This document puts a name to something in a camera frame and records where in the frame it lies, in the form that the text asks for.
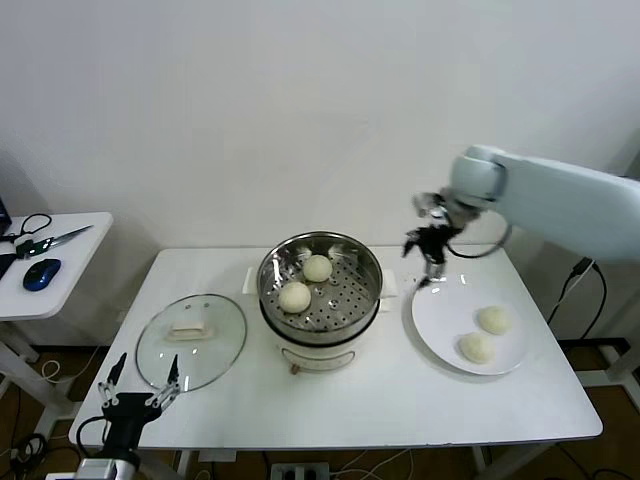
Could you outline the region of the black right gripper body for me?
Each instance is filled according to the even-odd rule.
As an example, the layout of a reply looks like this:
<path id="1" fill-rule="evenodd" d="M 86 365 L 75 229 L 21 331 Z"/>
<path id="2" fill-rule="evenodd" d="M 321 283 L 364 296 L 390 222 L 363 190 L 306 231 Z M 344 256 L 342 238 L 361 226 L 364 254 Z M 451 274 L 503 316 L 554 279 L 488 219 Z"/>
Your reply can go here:
<path id="1" fill-rule="evenodd" d="M 457 235 L 457 228 L 448 225 L 429 225 L 417 229 L 416 244 L 426 259 L 432 263 L 444 263 L 445 247 Z"/>

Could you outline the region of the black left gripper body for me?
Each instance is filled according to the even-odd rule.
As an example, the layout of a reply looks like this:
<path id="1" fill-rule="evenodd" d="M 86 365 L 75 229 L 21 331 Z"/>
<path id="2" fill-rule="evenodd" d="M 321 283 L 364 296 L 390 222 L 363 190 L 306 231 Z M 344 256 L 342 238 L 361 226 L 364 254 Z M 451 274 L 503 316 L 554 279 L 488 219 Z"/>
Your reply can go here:
<path id="1" fill-rule="evenodd" d="M 102 413 L 110 424 L 105 450 L 135 450 L 144 427 L 157 420 L 162 409 L 151 393 L 119 393 L 103 404 Z"/>

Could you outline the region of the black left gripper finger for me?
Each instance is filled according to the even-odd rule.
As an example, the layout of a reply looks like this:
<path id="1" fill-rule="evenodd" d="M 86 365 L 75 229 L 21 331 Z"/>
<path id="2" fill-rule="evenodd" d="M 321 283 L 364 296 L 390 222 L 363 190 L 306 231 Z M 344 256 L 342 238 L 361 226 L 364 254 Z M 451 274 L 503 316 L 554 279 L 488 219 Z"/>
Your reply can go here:
<path id="1" fill-rule="evenodd" d="M 147 406 L 169 407 L 180 394 L 178 355 L 175 355 L 169 370 L 167 382 L 156 394 L 146 401 Z"/>
<path id="2" fill-rule="evenodd" d="M 119 360 L 112 366 L 107 379 L 98 383 L 98 391 L 102 399 L 102 406 L 108 407 L 111 404 L 117 404 L 117 390 L 116 385 L 119 381 L 121 373 L 124 369 L 127 359 L 127 354 L 123 353 Z"/>

